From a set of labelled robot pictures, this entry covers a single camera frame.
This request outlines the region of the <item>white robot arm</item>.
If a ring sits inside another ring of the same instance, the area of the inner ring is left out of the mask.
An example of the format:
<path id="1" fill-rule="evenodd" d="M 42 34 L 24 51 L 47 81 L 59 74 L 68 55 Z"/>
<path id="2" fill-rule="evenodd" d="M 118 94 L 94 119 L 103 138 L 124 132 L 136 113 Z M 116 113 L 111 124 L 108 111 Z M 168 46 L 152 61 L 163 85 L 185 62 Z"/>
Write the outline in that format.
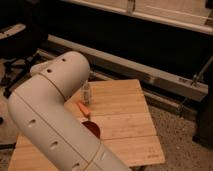
<path id="1" fill-rule="evenodd" d="M 55 58 L 11 93 L 9 114 L 59 171 L 131 171 L 64 107 L 89 71 L 88 60 L 78 52 Z"/>

